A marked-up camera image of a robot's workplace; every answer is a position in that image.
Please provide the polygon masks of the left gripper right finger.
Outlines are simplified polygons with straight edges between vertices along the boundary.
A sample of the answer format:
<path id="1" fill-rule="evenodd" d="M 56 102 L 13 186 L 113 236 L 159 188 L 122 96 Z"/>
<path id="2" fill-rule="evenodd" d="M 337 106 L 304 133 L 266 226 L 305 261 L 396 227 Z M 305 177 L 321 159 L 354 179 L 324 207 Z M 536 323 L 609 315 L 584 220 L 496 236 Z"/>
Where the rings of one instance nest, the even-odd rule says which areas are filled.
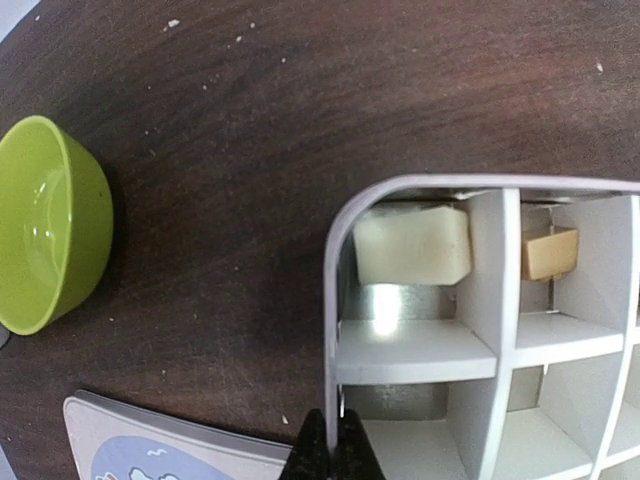
<path id="1" fill-rule="evenodd" d="M 352 409 L 347 409 L 338 422 L 334 467 L 339 480 L 386 479 L 364 425 Z"/>

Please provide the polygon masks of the pink compartment tin box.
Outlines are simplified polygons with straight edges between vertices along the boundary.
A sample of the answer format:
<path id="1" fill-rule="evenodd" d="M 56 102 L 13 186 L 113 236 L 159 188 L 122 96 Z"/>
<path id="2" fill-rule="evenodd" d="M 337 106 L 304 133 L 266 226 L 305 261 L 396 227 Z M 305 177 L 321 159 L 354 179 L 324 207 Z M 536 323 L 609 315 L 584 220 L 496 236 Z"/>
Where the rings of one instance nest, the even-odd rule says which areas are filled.
<path id="1" fill-rule="evenodd" d="M 473 269 L 451 286 L 363 284 L 354 225 L 449 206 Z M 580 232 L 576 268 L 521 279 L 521 234 Z M 324 256 L 330 457 L 347 409 L 389 479 L 639 475 L 639 186 L 535 175 L 404 175 L 335 217 Z"/>

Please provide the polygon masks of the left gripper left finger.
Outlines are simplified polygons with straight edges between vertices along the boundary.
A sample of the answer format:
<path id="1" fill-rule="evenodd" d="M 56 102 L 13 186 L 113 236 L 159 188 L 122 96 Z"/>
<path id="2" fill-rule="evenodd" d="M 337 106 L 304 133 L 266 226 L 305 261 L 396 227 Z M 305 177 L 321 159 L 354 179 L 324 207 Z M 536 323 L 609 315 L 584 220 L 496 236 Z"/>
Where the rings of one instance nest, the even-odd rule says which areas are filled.
<path id="1" fill-rule="evenodd" d="M 327 480 L 330 476 L 326 421 L 321 410 L 312 409 L 305 417 L 279 479 Z"/>

